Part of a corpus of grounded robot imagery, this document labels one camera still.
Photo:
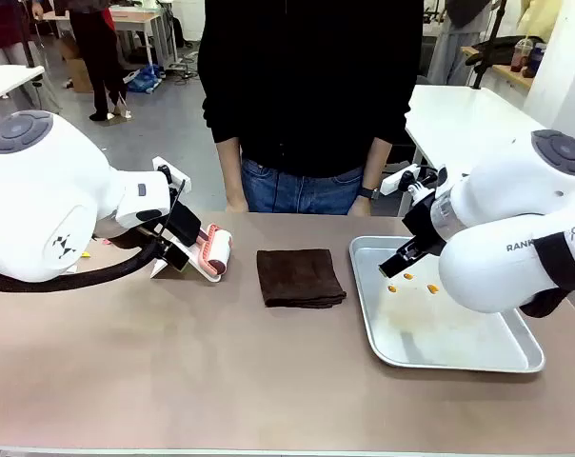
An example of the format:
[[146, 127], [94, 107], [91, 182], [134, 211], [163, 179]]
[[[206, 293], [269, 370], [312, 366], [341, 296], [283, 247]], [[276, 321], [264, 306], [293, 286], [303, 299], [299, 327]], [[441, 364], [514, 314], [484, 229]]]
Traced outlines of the plastic cup red drink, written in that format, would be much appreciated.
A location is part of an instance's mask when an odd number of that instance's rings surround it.
[[525, 37], [516, 43], [510, 62], [510, 70], [512, 72], [520, 72], [523, 69], [533, 47], [534, 43], [529, 37]]

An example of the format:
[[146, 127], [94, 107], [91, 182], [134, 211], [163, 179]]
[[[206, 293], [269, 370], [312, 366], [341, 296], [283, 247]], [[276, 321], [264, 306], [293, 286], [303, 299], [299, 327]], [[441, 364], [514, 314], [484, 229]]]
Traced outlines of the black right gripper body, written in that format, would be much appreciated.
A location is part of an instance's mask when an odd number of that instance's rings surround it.
[[432, 223], [431, 207], [434, 201], [435, 196], [430, 193], [410, 209], [404, 217], [403, 223], [413, 235], [412, 239], [421, 240], [425, 244], [425, 255], [439, 256], [446, 245], [446, 241]]

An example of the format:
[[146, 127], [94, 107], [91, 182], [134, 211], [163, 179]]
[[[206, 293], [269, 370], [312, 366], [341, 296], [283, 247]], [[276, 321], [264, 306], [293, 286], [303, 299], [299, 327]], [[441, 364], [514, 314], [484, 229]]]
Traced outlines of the person's black sweater torso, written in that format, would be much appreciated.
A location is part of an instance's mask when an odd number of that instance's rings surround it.
[[397, 144], [416, 84], [423, 0], [205, 0], [198, 71], [216, 142], [306, 177]]

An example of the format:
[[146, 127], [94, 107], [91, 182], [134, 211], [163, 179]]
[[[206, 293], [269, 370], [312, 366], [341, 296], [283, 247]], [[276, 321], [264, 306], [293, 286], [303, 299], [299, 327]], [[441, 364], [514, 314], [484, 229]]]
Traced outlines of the person's blue jeans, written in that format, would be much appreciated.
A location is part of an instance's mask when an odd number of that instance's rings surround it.
[[358, 196], [364, 169], [313, 178], [265, 168], [244, 159], [241, 172], [251, 212], [346, 215]]

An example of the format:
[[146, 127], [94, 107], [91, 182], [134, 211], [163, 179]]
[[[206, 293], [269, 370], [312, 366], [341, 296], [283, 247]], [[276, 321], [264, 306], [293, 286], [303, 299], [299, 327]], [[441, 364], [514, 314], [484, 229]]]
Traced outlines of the yellow jacket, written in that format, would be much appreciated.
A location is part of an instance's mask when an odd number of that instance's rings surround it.
[[564, 0], [521, 0], [517, 34], [549, 42]]

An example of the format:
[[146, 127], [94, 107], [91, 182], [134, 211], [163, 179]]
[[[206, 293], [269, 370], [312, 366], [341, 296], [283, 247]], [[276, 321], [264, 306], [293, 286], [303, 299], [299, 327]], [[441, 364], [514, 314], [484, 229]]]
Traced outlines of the silver metal tray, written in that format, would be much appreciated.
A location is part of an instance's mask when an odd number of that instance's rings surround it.
[[[379, 265], [406, 241], [403, 236], [359, 236], [348, 248], [367, 339], [380, 360], [400, 368], [502, 373], [544, 369], [545, 354], [521, 314], [482, 314], [456, 304], [442, 286], [437, 257], [427, 256], [386, 278]], [[390, 292], [390, 285], [397, 292]], [[439, 292], [430, 293], [427, 285]]]

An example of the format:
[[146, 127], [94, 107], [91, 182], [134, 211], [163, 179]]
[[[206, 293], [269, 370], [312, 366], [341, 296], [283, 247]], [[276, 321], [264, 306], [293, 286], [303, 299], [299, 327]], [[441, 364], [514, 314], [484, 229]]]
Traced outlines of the blue plastic bag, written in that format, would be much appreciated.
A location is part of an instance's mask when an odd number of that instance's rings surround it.
[[127, 90], [136, 93], [153, 93], [161, 81], [161, 71], [157, 65], [134, 70], [124, 78]]

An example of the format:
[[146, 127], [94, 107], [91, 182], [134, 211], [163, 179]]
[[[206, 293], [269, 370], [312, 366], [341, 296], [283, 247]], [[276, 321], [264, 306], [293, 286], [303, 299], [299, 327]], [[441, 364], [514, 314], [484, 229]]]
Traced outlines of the cardboard box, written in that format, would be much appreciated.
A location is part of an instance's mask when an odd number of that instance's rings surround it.
[[58, 49], [65, 60], [71, 87], [78, 93], [93, 93], [86, 64], [81, 58], [78, 46], [71, 35], [64, 35], [58, 40]]

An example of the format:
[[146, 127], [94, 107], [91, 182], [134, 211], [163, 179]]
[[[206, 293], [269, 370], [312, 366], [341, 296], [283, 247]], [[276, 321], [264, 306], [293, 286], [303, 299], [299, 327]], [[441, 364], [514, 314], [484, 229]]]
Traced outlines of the black tripod pole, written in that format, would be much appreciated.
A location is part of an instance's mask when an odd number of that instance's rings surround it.
[[488, 39], [486, 40], [486, 45], [482, 51], [482, 58], [478, 62], [478, 65], [474, 68], [475, 80], [473, 85], [471, 86], [473, 89], [481, 88], [481, 83], [486, 73], [486, 70], [492, 66], [491, 54], [494, 49], [494, 44], [498, 30], [501, 26], [501, 22], [505, 15], [507, 0], [497, 0], [496, 3], [498, 4], [498, 7], [496, 9], [495, 20], [493, 23], [493, 27], [491, 29], [491, 33]]

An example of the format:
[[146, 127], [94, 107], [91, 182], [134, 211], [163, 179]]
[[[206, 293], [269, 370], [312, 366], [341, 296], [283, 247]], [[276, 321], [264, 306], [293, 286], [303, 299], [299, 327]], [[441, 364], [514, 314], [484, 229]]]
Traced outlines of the blue drink cup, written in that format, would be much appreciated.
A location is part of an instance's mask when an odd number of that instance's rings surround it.
[[533, 50], [528, 56], [526, 67], [523, 70], [523, 77], [533, 78], [536, 76], [539, 67], [541, 66], [542, 60], [545, 55], [547, 44], [536, 43]]

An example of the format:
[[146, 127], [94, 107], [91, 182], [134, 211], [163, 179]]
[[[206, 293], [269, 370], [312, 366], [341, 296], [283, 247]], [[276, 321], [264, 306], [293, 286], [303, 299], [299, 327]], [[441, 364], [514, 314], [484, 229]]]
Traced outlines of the bystander in black trousers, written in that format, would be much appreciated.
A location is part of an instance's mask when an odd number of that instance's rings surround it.
[[106, 122], [126, 110], [127, 88], [118, 59], [117, 36], [110, 0], [53, 0], [57, 16], [69, 14], [71, 30], [85, 62], [94, 94], [95, 113], [89, 119]]

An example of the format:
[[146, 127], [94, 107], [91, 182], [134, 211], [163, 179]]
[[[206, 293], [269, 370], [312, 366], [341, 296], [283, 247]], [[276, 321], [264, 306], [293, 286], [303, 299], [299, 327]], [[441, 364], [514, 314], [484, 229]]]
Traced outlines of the large white side table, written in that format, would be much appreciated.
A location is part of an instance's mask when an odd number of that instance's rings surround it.
[[543, 127], [488, 89], [417, 85], [409, 106], [406, 132], [416, 146], [413, 161], [425, 159], [447, 172], [438, 197], [487, 158], [530, 149], [524, 140]]

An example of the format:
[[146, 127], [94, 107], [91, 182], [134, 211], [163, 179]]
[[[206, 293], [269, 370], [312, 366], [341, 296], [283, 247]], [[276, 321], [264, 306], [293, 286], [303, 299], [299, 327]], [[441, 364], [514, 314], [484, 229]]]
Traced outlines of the bystander in grey coat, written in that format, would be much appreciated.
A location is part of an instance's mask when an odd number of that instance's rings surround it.
[[464, 86], [470, 70], [462, 47], [479, 42], [491, 0], [445, 0], [445, 20], [436, 39], [427, 80], [436, 86]]

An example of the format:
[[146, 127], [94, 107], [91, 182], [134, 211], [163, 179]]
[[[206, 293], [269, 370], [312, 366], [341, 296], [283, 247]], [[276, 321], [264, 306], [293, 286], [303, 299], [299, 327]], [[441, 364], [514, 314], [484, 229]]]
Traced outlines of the dark brown cloth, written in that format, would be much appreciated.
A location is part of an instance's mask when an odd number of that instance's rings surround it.
[[258, 250], [256, 266], [267, 308], [332, 308], [347, 297], [328, 249]]

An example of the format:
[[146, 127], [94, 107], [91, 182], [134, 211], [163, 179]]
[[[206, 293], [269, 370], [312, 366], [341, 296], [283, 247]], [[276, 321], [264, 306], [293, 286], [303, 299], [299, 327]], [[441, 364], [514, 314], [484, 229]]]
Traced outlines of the person's right forearm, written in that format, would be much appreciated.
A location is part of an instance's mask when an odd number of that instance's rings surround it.
[[216, 148], [223, 173], [227, 203], [247, 202], [242, 184], [239, 140], [236, 137], [230, 138], [217, 143]]

